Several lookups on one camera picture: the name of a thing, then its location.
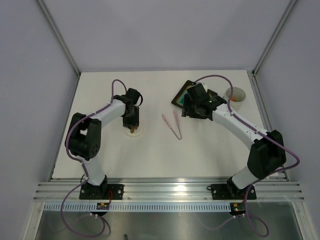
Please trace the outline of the brown handle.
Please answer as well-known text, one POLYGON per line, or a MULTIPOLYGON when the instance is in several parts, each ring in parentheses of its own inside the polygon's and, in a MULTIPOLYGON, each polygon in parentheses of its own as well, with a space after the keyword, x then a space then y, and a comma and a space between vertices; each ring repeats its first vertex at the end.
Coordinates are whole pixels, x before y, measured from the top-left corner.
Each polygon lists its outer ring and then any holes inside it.
POLYGON ((133 134, 137 128, 135 126, 131 126, 130 133, 133 134))

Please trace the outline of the white round lid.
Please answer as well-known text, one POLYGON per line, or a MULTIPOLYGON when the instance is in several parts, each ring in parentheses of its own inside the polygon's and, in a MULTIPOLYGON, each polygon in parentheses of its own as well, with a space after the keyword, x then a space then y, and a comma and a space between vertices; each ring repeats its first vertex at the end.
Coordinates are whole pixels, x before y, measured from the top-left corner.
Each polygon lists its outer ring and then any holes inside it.
POLYGON ((141 136, 144 133, 144 131, 145 127, 143 125, 138 126, 137 129, 133 130, 133 132, 128 128, 124 129, 124 133, 130 138, 137 138, 141 136))

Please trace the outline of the white cylindrical container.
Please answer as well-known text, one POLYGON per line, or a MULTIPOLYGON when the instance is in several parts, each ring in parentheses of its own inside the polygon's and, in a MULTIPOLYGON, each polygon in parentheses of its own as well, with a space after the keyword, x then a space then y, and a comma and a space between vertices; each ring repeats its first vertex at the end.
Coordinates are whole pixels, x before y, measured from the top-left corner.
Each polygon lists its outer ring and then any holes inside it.
MULTIPOLYGON (((231 88, 228 88, 225 90, 223 98, 228 102, 230 95, 231 95, 231 88)), ((243 89, 241 89, 239 87, 233 87, 232 96, 229 101, 230 107, 234 111, 239 112, 242 104, 246 100, 246 97, 247 97, 247 95, 243 89)))

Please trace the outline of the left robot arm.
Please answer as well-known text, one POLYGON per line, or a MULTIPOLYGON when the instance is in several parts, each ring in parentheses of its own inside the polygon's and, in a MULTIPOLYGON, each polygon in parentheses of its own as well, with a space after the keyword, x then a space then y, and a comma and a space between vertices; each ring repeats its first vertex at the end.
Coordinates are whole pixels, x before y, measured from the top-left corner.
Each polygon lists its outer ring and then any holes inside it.
POLYGON ((115 95, 110 103, 89 115, 75 113, 65 140, 68 156, 81 163, 84 171, 80 184, 81 200, 121 200, 123 185, 108 184, 107 175, 98 160, 101 149, 102 129, 113 120, 122 118, 122 126, 131 135, 139 132, 140 105, 143 96, 129 88, 123 95, 115 95))

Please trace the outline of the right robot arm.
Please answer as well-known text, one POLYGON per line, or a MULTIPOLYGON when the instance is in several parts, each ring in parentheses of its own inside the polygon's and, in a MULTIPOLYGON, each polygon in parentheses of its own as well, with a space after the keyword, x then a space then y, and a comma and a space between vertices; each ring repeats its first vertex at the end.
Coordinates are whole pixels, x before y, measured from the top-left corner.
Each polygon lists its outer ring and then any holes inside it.
POLYGON ((210 96, 202 83, 189 87, 183 98, 182 117, 209 119, 229 130, 249 150, 246 166, 227 180, 226 190, 232 198, 239 198, 250 184, 265 179, 287 161, 279 147, 284 143, 280 132, 253 126, 236 113, 219 95, 210 96))

